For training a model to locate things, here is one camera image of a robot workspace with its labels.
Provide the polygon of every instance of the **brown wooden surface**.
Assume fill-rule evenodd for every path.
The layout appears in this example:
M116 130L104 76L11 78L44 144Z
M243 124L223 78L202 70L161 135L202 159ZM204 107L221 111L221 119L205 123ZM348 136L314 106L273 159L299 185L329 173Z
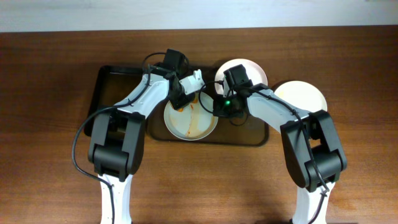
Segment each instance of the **brown wooden surface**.
M271 86L314 84L348 159L328 222L398 222L398 27L389 26L0 34L0 223L100 222L100 184L70 159L98 69L166 48L194 65L248 58ZM81 137L78 162L93 170L89 141ZM145 224L272 223L292 217L295 199L274 130L259 148L146 137L131 214Z

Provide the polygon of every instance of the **table surface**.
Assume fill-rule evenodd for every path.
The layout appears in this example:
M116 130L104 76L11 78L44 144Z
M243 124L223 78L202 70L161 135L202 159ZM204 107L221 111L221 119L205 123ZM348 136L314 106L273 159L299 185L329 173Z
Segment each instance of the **table surface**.
M398 26L380 26L0 34L0 223L100 222L100 184L70 159L98 69L138 66L167 48L192 65L253 60L270 86L315 85L348 160L328 223L398 222ZM89 142L81 137L77 158L93 170ZM274 130L262 147L146 136L130 211L141 224L280 223L292 217L295 200Z

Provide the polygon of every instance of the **white plate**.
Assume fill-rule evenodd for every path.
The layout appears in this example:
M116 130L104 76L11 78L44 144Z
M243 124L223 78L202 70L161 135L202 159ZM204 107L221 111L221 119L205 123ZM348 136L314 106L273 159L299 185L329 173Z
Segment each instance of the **white plate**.
M263 71L263 69L256 64L255 62L252 62L248 59L233 59L230 61L225 62L217 71L215 81L223 80L224 79L224 72L228 70L229 68L232 68L233 66L237 65L243 65L243 67L246 69L246 74L248 75L248 78L251 79L253 82L253 85L256 85L258 83L263 83L265 85L268 85L268 79L266 73ZM223 86L221 86L218 83L215 83L215 88L217 91L217 94L223 94L224 89Z
M275 95L303 110L311 112L328 110L326 99L321 91L306 82L291 81L284 83L276 89Z
M200 94L201 102L206 109L213 110L213 99L206 93ZM194 141L209 135L217 125L218 118L205 111L195 100L182 110L174 110L168 102L164 109L164 122L167 129L177 138Z

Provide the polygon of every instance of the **wooden table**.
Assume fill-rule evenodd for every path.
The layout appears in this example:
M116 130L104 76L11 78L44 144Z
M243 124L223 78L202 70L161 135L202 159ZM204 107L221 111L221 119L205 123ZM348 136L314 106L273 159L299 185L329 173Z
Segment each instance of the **wooden table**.
M398 222L398 26L385 26L0 34L0 223L100 222L100 184L70 159L98 69L138 66L167 48L193 65L253 60L270 86L314 84L348 159L326 219ZM89 141L81 137L77 156L93 170ZM279 223L293 215L296 186L274 130L262 147L149 136L145 144L132 182L134 223Z

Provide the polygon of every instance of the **black tray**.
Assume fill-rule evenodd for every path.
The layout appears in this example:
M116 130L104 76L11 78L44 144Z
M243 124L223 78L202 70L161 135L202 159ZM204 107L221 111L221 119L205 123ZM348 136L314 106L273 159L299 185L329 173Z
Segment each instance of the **black tray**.
M203 79L214 80L217 68L200 68ZM103 66L99 72L91 99L90 110L92 114L99 107L111 106L124 99L141 81L142 70L140 68L127 68L115 66ZM205 93L213 97L216 93L210 85ZM159 103L146 121L147 133L159 141L183 141L175 137L167 129L164 123L164 108L167 100ZM235 123L243 122L243 119L234 119ZM91 136L93 121L85 127L85 134ZM242 126L233 126L229 119L219 118L216 128L205 138L192 143L229 144L238 146L261 146L265 144L269 136L269 127L258 118L250 116Z

